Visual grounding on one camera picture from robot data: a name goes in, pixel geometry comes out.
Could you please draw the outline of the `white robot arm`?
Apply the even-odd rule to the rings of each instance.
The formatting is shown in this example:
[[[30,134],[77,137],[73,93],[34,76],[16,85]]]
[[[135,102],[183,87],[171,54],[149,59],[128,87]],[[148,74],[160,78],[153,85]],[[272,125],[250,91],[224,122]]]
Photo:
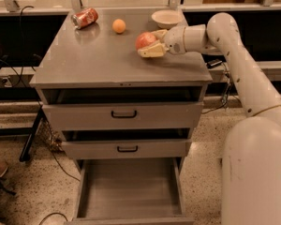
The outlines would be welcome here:
[[[143,33],[139,56],[222,54],[246,115],[229,132],[222,160],[222,225],[281,225],[281,95],[225,12],[207,24]]]

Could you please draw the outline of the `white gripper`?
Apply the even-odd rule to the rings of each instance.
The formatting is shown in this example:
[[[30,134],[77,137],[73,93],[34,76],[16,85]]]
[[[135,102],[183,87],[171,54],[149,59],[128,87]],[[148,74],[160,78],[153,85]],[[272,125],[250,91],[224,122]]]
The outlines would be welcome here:
[[[164,56],[167,51],[171,54],[183,54],[185,53],[184,44],[184,26],[172,27],[169,31],[167,29],[152,31],[152,34],[156,37],[160,43],[157,42],[147,47],[138,49],[139,56],[143,58],[156,58]]]

